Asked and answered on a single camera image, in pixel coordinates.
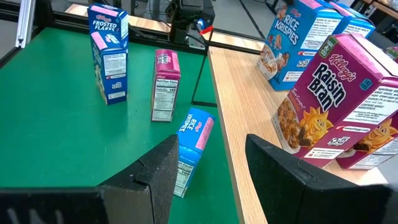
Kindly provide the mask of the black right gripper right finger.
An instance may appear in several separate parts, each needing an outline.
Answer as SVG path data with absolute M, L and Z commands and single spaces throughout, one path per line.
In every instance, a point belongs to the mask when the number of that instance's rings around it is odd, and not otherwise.
M 247 134 L 245 153 L 268 223 L 397 224 L 394 185 L 354 184 L 255 134 Z

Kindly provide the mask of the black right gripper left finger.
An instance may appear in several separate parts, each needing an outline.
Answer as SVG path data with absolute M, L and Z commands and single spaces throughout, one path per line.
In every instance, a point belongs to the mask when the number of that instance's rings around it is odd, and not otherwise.
M 167 223 L 177 170 L 173 134 L 95 187 L 1 189 L 1 223 Z

